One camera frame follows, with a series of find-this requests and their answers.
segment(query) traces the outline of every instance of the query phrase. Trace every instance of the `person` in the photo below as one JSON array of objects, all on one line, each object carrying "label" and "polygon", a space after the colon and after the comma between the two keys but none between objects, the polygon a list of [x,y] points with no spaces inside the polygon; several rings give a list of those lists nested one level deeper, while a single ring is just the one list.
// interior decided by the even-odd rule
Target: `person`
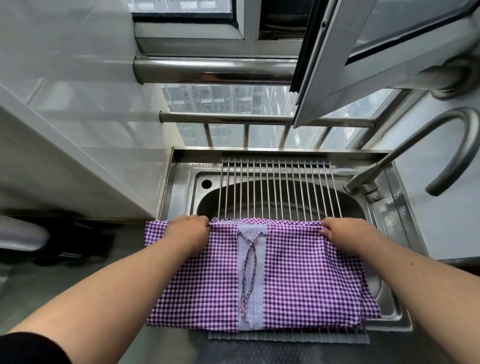
[{"label": "person", "polygon": [[[362,219],[320,234],[369,262],[459,363],[480,363],[480,278],[404,248]],[[75,284],[0,337],[2,363],[115,363],[184,261],[208,243],[208,218],[173,219],[162,239]]]}]

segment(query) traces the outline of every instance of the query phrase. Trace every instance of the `faucet spout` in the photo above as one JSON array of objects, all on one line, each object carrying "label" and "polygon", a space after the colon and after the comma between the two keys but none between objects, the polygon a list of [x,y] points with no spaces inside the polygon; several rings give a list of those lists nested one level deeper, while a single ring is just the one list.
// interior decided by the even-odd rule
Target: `faucet spout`
[{"label": "faucet spout", "polygon": [[345,191],[349,194],[360,192],[364,195],[377,191],[378,187],[375,185],[374,180],[380,175],[383,168],[435,129],[454,119],[461,119],[465,126],[460,147],[444,170],[425,188],[425,191],[432,196],[441,195],[468,168],[480,148],[480,115],[473,108],[457,108],[438,115],[383,159],[352,177],[345,183]]}]

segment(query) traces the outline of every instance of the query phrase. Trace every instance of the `drawstring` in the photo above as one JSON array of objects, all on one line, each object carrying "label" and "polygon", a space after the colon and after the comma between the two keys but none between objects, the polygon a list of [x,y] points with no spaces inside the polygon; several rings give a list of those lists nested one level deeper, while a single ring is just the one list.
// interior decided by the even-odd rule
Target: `drawstring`
[{"label": "drawstring", "polygon": [[[257,270],[257,252],[255,250],[255,241],[260,235],[266,235],[263,232],[259,232],[255,237],[250,240],[247,238],[242,232],[239,231],[239,234],[244,237],[244,239],[248,242],[250,242],[247,254],[245,256],[245,260],[243,261],[243,267],[242,267],[242,293],[241,293],[241,303],[240,303],[240,315],[242,320],[245,322],[248,322],[248,317],[247,317],[247,306],[248,306],[248,299],[250,298],[250,295],[253,292],[253,283],[255,282],[255,272]],[[253,252],[253,273],[252,273],[252,281],[250,282],[250,289],[247,293],[245,293],[245,286],[247,284],[247,276],[246,276],[246,270],[247,270],[247,263],[248,263],[248,257],[250,255],[250,251]]]}]

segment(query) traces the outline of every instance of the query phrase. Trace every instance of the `sleeve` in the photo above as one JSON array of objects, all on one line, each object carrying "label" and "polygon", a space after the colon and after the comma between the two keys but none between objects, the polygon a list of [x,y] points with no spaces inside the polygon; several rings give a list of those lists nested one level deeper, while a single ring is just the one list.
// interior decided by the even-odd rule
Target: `sleeve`
[{"label": "sleeve", "polygon": [[32,332],[0,336],[0,358],[2,364],[72,364],[57,343]]}]

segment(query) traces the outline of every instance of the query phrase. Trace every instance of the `purple checkered cloth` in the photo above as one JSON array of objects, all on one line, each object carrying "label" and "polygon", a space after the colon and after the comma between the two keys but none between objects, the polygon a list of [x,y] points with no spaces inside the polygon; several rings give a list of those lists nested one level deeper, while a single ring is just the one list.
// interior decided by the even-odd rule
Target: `purple checkered cloth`
[{"label": "purple checkered cloth", "polygon": [[[267,225],[263,325],[274,328],[351,327],[380,317],[363,262],[321,236],[318,221],[243,218]],[[238,331],[238,226],[210,222],[206,249],[190,258],[158,300],[147,325]],[[163,236],[168,221],[150,221],[144,245]]]}]

